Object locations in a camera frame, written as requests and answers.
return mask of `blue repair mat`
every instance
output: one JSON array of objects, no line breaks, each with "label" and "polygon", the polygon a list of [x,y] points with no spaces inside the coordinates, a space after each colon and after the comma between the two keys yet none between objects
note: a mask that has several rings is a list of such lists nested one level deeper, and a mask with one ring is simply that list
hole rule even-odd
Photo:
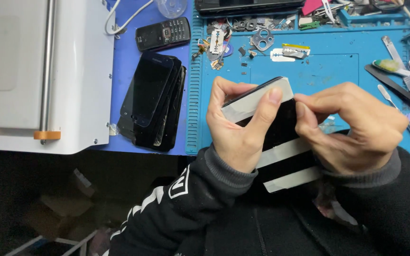
[{"label": "blue repair mat", "polygon": [[[194,20],[192,24],[193,38],[191,41],[191,53],[198,49],[197,38],[205,38],[204,23]],[[250,58],[247,52],[250,46],[250,37],[253,32],[234,32],[230,44],[234,52],[223,59],[224,66],[220,70],[213,70],[206,55],[201,55],[196,61],[191,62],[191,77],[188,93],[188,121],[186,132],[186,153],[197,154],[197,151],[209,146],[211,135],[206,124],[205,115],[210,98],[210,90],[213,79],[221,76],[234,82],[262,84],[274,77],[283,76],[289,79],[294,93],[311,95],[318,91],[332,87],[343,82],[353,82],[373,96],[389,105],[380,94],[377,85],[381,84],[369,74],[365,65],[377,59],[391,59],[382,36],[389,36],[395,45],[401,58],[407,64],[410,59],[410,46],[401,43],[401,38],[410,33],[409,25],[396,25],[392,20],[388,26],[380,22],[370,27],[346,28],[319,28],[316,30],[300,31],[276,31],[275,42],[263,55],[259,51],[254,58]],[[270,59],[270,51],[282,48],[282,44],[294,44],[309,46],[310,55],[304,60],[293,62],[274,62]],[[241,55],[237,49],[245,48],[246,54]],[[390,76],[395,82],[405,87],[401,78]],[[401,100],[389,92],[394,103],[404,114],[410,112],[410,108]],[[326,133],[349,129],[338,115],[333,115],[334,120],[326,119],[321,124]],[[405,131],[404,139],[400,146],[410,152],[410,133]]]}]

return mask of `lg logo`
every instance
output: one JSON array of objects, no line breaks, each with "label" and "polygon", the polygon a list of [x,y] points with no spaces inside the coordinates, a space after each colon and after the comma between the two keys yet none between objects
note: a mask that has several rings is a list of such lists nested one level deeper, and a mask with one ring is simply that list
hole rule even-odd
[{"label": "lg logo", "polygon": [[168,189],[168,196],[173,199],[179,195],[188,193],[189,165],[181,173],[178,179]]}]

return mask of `zipper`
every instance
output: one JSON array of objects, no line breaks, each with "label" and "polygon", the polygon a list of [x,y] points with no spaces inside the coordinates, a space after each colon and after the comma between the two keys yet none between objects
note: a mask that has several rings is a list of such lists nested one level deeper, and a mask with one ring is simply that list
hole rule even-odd
[{"label": "zipper", "polygon": [[256,218],[257,233],[259,234],[259,242],[261,243],[262,254],[263,256],[268,256],[268,254],[266,253],[265,242],[263,240],[259,219],[257,218],[257,208],[254,208],[254,218]]}]

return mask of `green brush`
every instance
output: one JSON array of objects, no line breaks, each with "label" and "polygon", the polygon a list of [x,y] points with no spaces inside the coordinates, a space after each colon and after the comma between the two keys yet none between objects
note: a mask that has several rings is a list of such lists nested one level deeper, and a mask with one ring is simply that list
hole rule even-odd
[{"label": "green brush", "polygon": [[406,69],[400,69],[398,62],[394,60],[375,60],[373,61],[372,65],[384,71],[398,74],[402,77],[410,76],[410,71]]}]

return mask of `sleeve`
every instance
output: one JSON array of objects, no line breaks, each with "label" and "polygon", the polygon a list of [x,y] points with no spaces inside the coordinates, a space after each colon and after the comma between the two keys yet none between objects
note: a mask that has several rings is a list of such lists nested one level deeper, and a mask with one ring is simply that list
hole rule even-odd
[{"label": "sleeve", "polygon": [[185,237],[247,192],[257,174],[232,169],[213,144],[203,148],[171,185],[155,188],[129,211],[111,236],[109,255],[172,255]]},{"label": "sleeve", "polygon": [[379,170],[357,175],[325,171],[342,207],[367,227],[389,255],[410,255],[410,154],[398,147]]}]

